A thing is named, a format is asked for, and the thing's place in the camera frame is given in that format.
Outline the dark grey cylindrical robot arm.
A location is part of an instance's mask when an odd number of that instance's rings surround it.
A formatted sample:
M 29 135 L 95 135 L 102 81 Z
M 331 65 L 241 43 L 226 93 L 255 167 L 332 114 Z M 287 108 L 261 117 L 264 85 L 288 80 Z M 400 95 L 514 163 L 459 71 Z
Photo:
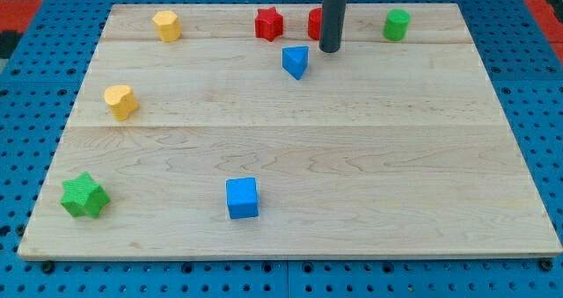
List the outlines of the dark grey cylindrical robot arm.
M 323 0 L 319 48 L 325 53 L 340 50 L 347 0 Z

